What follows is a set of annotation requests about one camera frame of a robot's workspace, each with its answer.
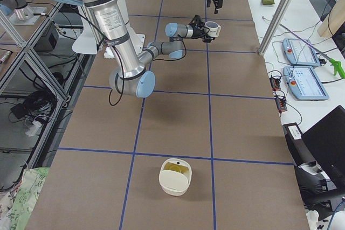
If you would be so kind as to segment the white mug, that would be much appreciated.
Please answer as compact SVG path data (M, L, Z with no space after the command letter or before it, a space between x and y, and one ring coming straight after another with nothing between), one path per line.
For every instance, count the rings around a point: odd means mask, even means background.
M217 38L221 31L221 26L213 21L207 21L205 27L208 28L207 35L210 37Z

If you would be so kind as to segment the yellow lemon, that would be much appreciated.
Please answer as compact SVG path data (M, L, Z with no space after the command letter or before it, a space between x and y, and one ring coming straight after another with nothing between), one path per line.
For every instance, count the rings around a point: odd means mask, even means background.
M184 174L188 170L188 167L182 166L180 164L167 163L164 169Z

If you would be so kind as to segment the green cloth pouch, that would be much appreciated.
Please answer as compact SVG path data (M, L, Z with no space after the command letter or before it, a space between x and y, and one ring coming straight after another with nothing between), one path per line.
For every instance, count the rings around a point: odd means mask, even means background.
M262 5L275 5L275 0L261 0Z

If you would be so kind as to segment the upper blue teach pendant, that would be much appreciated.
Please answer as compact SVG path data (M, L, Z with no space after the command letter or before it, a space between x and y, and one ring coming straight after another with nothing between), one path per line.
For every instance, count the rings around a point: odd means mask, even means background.
M316 52L301 40L285 38L282 46L287 60L292 65L321 66Z

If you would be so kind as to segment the blue teach pendant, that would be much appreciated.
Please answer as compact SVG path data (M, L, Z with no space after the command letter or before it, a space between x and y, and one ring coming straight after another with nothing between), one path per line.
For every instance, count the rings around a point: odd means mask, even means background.
M329 95L312 66L285 66L283 68L288 89L297 100L323 101Z
M287 60L292 65L321 66L316 52L301 40L285 38L282 46Z

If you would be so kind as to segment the lower blue teach pendant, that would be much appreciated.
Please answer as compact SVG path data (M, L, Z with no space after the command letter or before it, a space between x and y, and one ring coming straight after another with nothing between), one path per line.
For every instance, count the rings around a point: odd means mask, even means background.
M297 100L323 101L329 95L312 66L285 66L283 68L288 89Z

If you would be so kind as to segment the cream oval bin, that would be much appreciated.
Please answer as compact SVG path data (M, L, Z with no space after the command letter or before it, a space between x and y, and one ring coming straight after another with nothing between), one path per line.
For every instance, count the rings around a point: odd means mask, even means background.
M165 170L167 163L180 164L188 167L188 170L182 174L175 171ZM170 158L163 162L158 176L159 184L162 190L171 196L181 196L188 190L192 178L192 169L188 162L178 159Z

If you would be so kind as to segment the black laptop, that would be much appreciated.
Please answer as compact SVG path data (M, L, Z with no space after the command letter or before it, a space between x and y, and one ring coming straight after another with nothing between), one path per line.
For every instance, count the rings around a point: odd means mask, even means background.
M302 140L337 187L344 187L344 108L335 107L302 134Z

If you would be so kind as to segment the green patterned cloth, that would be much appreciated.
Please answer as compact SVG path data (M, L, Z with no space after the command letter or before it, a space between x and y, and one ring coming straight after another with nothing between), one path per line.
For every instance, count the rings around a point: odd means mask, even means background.
M24 229L36 205L49 168L25 169L19 184L1 198L1 229Z

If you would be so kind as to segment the aluminium frame post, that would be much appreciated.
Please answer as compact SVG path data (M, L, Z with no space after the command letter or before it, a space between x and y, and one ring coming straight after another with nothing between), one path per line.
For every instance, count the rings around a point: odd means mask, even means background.
M258 54L263 56L271 42L273 35L275 34L277 28L279 27L281 20L290 4L291 0L280 0L279 5L273 15L273 18L266 30L264 38L258 49Z

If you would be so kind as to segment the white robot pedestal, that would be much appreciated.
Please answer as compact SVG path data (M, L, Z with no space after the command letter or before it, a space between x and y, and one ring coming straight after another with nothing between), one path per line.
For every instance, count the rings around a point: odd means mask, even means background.
M84 12L85 18L82 18L83 31L80 36L77 37L76 41L72 45L72 50L75 53L80 54L97 54L100 42L100 34L97 32L94 35L95 28L91 25L91 22L96 25L95 15L90 13L88 10L82 7L78 7L79 12ZM137 34L131 27L130 22L126 23L127 31L129 32L131 41L134 45L136 54L139 54L143 50L145 35Z

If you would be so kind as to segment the green handled reacher grabber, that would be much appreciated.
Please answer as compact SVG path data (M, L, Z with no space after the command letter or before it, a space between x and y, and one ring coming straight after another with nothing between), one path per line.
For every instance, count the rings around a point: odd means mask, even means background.
M290 29L288 29L286 26L282 25L281 23L279 24L282 28L284 28L285 30L287 30L288 32L290 32L293 36L295 36L296 38L298 38L299 40L301 40L303 43L305 43L306 45L308 45L310 48L312 48L315 52L319 53L320 55L322 55L324 58L326 58L331 65L334 67L334 75L339 74L339 76L342 79L345 79L345 71L342 68L341 62L334 60L332 58L330 58L327 54L325 54L324 52L320 51L319 49L317 49L316 47L314 47L309 41L304 40L303 38L301 38L300 36L298 36L296 33L294 33L293 31L291 31Z

